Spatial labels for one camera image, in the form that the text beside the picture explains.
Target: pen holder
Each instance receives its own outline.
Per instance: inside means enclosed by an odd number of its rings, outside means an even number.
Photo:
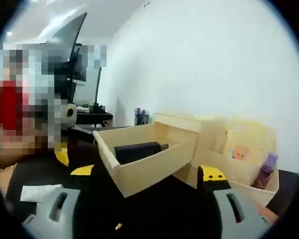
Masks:
[[[134,126],[148,124],[149,117],[149,115],[135,115]]]

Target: black desk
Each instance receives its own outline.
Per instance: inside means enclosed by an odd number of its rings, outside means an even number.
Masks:
[[[65,167],[56,160],[54,153],[37,155],[32,159],[18,163],[16,166],[6,194],[6,199],[14,204],[13,214],[24,221],[29,214],[35,214],[35,203],[20,202],[23,185],[64,184],[69,178],[70,172],[86,165],[95,164],[104,168],[99,156],[97,145],[84,144],[68,149],[70,159],[69,167]],[[268,208],[281,216],[288,207],[297,185],[299,175],[280,170],[280,188],[278,193],[268,204]]]
[[[95,114],[95,113],[77,113],[76,124],[99,124],[105,120],[113,119],[110,113]]]

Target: white wall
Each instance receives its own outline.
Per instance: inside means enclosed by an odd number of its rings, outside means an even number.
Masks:
[[[152,0],[115,34],[99,102],[115,125],[135,107],[244,116],[278,131],[279,167],[299,172],[299,50],[255,0]]]

